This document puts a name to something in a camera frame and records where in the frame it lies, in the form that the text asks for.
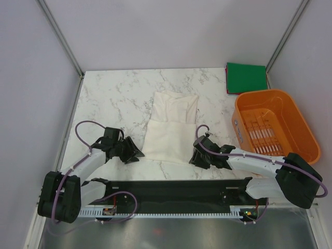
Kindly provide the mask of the white coca-cola t-shirt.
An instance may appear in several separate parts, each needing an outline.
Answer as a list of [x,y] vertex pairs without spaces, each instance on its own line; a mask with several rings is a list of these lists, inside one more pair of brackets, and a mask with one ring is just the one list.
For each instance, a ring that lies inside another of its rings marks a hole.
[[144,138],[148,160],[188,164],[193,155],[199,97],[164,90],[155,92]]

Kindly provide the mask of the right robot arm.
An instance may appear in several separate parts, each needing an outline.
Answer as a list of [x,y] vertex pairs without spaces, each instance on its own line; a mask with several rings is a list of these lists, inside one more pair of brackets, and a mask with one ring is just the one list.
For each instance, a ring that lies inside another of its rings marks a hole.
[[314,199],[323,198],[328,190],[320,175],[299,155],[287,157],[249,153],[231,145],[210,149],[194,143],[190,163],[208,169],[215,166],[227,170],[248,170],[261,178],[246,177],[240,181],[237,196],[241,203],[250,204],[261,198],[285,198],[291,204],[309,209]]

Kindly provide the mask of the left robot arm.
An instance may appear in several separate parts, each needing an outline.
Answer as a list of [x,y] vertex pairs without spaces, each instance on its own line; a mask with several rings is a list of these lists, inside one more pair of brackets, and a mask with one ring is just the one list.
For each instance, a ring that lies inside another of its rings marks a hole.
[[37,207],[38,215],[73,223],[86,205],[97,201],[103,204],[112,202],[114,192],[108,188],[110,181],[103,178],[88,180],[88,177],[114,157],[129,164],[144,156],[129,136],[123,140],[100,137],[76,164],[63,171],[46,174]]

